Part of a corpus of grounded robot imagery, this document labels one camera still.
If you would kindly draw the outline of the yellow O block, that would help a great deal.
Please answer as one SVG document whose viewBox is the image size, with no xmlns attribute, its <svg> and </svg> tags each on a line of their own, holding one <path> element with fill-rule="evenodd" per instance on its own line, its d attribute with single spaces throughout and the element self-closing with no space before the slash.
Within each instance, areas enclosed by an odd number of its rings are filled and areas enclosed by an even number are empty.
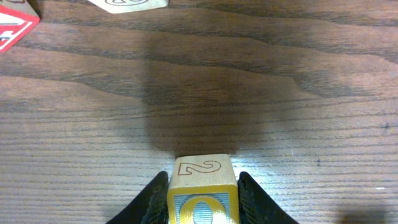
<svg viewBox="0 0 398 224">
<path fill-rule="evenodd" d="M 169 223 L 238 224 L 238 202 L 228 154 L 176 159 L 167 191 Z"/>
</svg>

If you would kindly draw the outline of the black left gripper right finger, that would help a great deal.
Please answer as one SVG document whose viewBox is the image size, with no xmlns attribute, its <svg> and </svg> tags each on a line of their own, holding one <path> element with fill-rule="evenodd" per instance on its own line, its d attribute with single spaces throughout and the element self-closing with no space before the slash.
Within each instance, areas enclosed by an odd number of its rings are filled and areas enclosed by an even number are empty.
<svg viewBox="0 0 398 224">
<path fill-rule="evenodd" d="M 239 175 L 238 194 L 240 224 L 298 224 L 247 172 Z"/>
</svg>

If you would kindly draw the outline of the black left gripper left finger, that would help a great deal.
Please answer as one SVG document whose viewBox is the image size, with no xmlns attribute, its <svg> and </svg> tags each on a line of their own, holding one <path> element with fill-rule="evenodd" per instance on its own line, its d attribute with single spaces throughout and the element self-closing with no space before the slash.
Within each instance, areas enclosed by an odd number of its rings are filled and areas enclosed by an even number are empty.
<svg viewBox="0 0 398 224">
<path fill-rule="evenodd" d="M 106 224 L 168 224 L 168 173 L 159 172 L 144 189 Z"/>
</svg>

